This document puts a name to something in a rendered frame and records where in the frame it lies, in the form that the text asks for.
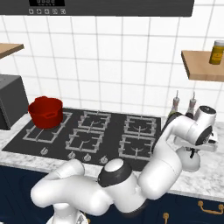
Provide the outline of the dark grey toaster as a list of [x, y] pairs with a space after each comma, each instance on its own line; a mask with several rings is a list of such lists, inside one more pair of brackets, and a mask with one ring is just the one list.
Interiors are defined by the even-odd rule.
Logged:
[[10, 130], [28, 112], [28, 106], [21, 76], [0, 74], [0, 130]]

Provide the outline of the red pot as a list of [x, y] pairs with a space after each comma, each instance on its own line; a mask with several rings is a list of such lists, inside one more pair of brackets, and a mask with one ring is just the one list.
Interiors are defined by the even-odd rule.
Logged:
[[63, 103], [60, 99], [40, 96], [28, 107], [33, 123], [40, 129], [52, 129], [63, 120]]

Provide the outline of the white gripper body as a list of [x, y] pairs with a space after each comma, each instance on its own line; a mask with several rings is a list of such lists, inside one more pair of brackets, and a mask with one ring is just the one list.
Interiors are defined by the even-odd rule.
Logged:
[[200, 150], [200, 151], [215, 152], [218, 148], [218, 142], [212, 138], [210, 138], [205, 144], [196, 146], [191, 143], [188, 143], [186, 140], [181, 139], [180, 137], [175, 136], [174, 143], [179, 146], [194, 148], [194, 149]]

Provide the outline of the black hob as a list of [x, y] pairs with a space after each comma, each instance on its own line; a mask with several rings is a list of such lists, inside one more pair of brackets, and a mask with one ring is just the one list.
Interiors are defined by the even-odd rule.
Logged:
[[[3, 148], [7, 152], [44, 158], [75, 158], [89, 165], [100, 165], [122, 158], [140, 172], [151, 158], [151, 147], [161, 130], [161, 119], [148, 115], [127, 115], [102, 111], [65, 108], [61, 124], [53, 129], [40, 129], [28, 122]], [[48, 153], [41, 155], [46, 147]], [[83, 161], [89, 154], [91, 160]]]

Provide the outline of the yellow jar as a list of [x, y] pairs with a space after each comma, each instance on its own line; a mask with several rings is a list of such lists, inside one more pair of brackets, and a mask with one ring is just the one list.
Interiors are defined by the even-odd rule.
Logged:
[[211, 51], [209, 63], [212, 65], [219, 65], [224, 53], [224, 40], [215, 40], [213, 49]]

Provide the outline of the white kettle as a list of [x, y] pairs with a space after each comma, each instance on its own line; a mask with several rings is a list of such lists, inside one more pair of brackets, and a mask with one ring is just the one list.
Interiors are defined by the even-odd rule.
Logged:
[[176, 150], [176, 153], [185, 172], [196, 172], [200, 168], [200, 155], [197, 150], [195, 150], [193, 158], [190, 158], [191, 148], [189, 147], [182, 146]]

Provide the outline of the dark grey range hood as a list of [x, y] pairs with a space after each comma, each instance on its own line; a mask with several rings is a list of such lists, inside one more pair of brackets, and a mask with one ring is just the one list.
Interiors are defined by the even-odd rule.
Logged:
[[194, 0], [0, 0], [0, 15], [190, 17]]

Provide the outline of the navy cupboard door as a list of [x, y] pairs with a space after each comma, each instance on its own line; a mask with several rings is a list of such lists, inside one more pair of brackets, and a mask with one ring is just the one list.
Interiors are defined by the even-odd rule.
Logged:
[[171, 212], [174, 210], [174, 197], [167, 193], [161, 199], [147, 200], [145, 209], [133, 217], [126, 217], [112, 205], [102, 216], [86, 214], [88, 224], [165, 224], [163, 213], [169, 214], [168, 224], [171, 223]]
[[31, 189], [46, 174], [0, 165], [0, 222], [3, 224], [46, 224], [53, 207], [33, 204]]

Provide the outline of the navy drawer front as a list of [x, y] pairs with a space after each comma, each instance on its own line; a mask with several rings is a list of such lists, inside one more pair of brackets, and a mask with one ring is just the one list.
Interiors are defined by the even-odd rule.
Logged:
[[198, 206], [198, 201], [204, 202], [205, 209], [218, 210], [220, 202], [193, 197], [177, 196], [174, 211], [171, 212], [171, 224], [224, 224], [223, 215], [204, 213]]

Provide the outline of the wooden shelf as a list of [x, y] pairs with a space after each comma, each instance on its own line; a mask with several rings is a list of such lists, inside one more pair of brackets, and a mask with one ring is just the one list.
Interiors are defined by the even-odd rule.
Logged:
[[185, 70], [189, 80], [224, 82], [224, 58], [219, 65], [209, 63], [208, 51], [182, 51]]
[[0, 59], [24, 49], [23, 44], [0, 43]]

